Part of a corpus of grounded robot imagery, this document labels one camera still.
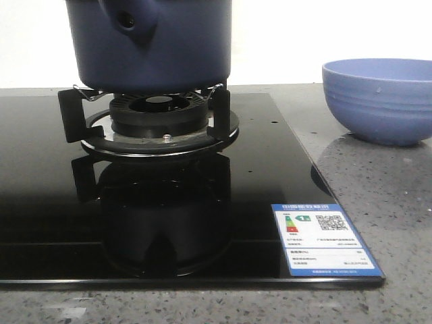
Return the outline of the black glass gas stove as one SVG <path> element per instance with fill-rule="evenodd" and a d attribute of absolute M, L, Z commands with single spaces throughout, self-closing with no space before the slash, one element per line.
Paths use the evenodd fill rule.
<path fill-rule="evenodd" d="M 110 162 L 63 135 L 55 96 L 1 98 L 1 287 L 365 289 L 294 277 L 271 205 L 338 204 L 267 94 L 238 139 L 179 163 Z"/>

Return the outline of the black pot support grate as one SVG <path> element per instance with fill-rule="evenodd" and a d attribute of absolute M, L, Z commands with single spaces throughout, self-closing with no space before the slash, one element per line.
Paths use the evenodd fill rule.
<path fill-rule="evenodd" d="M 81 89 L 77 86 L 62 90 L 58 93 L 58 99 L 65 138 L 68 142 L 80 142 L 84 150 L 106 160 L 181 159 L 222 151 L 234 142 L 239 134 L 239 119 L 231 110 L 230 92 L 222 84 L 217 84 L 204 92 L 116 93 L 113 99 L 125 95 L 161 96 L 182 95 L 189 92 L 203 99 L 207 104 L 206 126 L 180 136 L 165 134 L 160 138 L 142 138 L 124 136 L 115 132 L 111 125 L 112 118 L 109 108 L 85 117 L 83 102 L 95 101 L 101 98 L 103 93 L 93 89 Z"/>

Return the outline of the dark blue cooking pot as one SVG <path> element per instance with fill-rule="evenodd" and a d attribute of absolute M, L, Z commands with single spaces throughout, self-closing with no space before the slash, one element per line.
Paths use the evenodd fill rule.
<path fill-rule="evenodd" d="M 118 93 L 181 92 L 227 80 L 231 1 L 68 1 L 81 81 Z"/>

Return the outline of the light blue ceramic bowl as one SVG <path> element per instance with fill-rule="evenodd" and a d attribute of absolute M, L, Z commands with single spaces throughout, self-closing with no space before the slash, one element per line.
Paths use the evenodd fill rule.
<path fill-rule="evenodd" d="M 411 146 L 431 137 L 431 62 L 343 59 L 322 67 L 330 112 L 356 137 Z"/>

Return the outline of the blue energy label sticker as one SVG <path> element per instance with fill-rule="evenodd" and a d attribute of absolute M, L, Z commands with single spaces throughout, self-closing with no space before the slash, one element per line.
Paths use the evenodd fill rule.
<path fill-rule="evenodd" d="M 283 253 L 294 277 L 383 277 L 339 204 L 273 204 Z"/>

